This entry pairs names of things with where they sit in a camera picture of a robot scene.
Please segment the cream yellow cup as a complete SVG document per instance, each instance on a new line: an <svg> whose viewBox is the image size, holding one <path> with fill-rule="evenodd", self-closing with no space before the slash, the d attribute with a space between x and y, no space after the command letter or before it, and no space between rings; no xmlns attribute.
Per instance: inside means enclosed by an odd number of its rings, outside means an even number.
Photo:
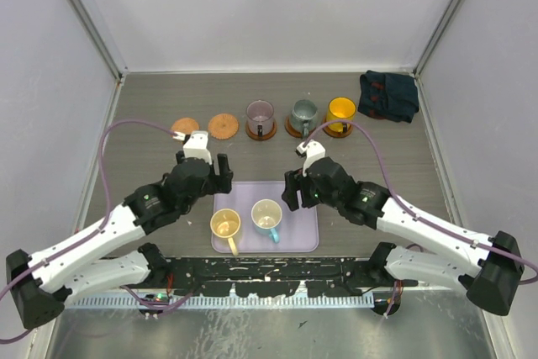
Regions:
<svg viewBox="0 0 538 359"><path fill-rule="evenodd" d="M210 229L213 235L226 240L233 256L239 255L234 237L240 232L241 219L233 209L220 209L210 220Z"/></svg>

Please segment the wooden coaster back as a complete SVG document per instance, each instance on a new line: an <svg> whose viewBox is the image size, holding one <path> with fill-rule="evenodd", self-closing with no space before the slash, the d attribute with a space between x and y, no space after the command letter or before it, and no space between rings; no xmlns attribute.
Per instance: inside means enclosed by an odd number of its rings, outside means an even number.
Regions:
<svg viewBox="0 0 538 359"><path fill-rule="evenodd" d="M302 132L299 132L294 127L292 127L289 117L286 118L285 129L292 137L302 140L306 140L314 132L314 130L312 129L306 135L303 135Z"/></svg>

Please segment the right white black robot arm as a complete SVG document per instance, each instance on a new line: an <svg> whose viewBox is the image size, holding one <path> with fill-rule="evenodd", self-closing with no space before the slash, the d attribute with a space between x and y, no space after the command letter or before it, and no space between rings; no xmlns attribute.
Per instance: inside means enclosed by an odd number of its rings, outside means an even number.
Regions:
<svg viewBox="0 0 538 359"><path fill-rule="evenodd" d="M378 244L368 260L372 282L417 281L450 288L490 314L509 313L523 275L516 239L464 230L412 207L374 182L356 181L329 157L284 175L283 202L290 210L323 204L352 224L393 234L424 247L412 251Z"/></svg>

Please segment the grey green cup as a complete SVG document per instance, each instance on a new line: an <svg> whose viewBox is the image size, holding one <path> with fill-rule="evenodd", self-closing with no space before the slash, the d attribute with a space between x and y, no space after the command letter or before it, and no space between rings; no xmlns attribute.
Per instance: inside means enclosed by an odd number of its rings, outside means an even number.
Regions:
<svg viewBox="0 0 538 359"><path fill-rule="evenodd" d="M300 137L306 139L318 126L318 108L308 99L298 100L293 105L289 122L291 127L299 132Z"/></svg>

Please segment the dark wooden coaster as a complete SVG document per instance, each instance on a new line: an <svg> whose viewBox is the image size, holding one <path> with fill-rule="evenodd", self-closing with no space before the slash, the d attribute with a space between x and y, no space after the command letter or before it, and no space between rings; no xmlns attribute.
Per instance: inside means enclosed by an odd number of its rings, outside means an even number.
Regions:
<svg viewBox="0 0 538 359"><path fill-rule="evenodd" d="M277 132L277 123L275 121L272 122L272 127L269 131L265 132L265 127L263 124L257 124L256 130L251 130L251 125L249 122L245 123L245 132L248 135L249 138L256 141L264 141L269 140L272 138L276 132Z"/></svg>

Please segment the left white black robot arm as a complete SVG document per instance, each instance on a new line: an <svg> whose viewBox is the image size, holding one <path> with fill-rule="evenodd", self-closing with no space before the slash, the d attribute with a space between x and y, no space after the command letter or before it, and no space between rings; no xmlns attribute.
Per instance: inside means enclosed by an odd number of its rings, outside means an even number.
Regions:
<svg viewBox="0 0 538 359"><path fill-rule="evenodd" d="M104 256L175 223L200 198L229 193L232 178L225 154L208 164L179 152L171 172L137 188L101 221L43 251L9 254L6 291L23 327L32 330L50 322L68 303L88 293L139 283L163 286L168 265L155 245L145 244L112 261Z"/></svg>

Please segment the woven rattan coaster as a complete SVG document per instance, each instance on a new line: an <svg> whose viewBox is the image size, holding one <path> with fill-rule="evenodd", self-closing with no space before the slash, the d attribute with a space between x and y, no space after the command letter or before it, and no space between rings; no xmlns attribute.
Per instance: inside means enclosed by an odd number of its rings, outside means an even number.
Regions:
<svg viewBox="0 0 538 359"><path fill-rule="evenodd" d="M178 119L171 126L171 131L181 132L186 135L190 135L193 131L197 131L199 129L200 127L198 122L195 119L189 117Z"/></svg>
<svg viewBox="0 0 538 359"><path fill-rule="evenodd" d="M239 121L232 114L217 114L208 122L209 134L217 140L227 140L239 130Z"/></svg>

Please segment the white cup blue handle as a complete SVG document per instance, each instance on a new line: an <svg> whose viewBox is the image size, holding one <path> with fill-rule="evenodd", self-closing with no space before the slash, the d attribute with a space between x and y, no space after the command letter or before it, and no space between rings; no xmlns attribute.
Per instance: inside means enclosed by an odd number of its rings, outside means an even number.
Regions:
<svg viewBox="0 0 538 359"><path fill-rule="evenodd" d="M262 199L251 209L251 219L255 229L276 244L280 242L278 226L282 221L282 208L272 199Z"/></svg>

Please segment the purple translucent cup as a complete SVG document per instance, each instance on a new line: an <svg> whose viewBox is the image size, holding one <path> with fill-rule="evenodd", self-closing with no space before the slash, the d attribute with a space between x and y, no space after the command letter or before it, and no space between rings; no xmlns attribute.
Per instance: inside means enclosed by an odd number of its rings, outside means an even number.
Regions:
<svg viewBox="0 0 538 359"><path fill-rule="evenodd" d="M251 102L246 108L247 122L251 125L251 130L256 130L257 124L263 124L265 132L272 127L274 118L274 107L266 100L256 100Z"/></svg>

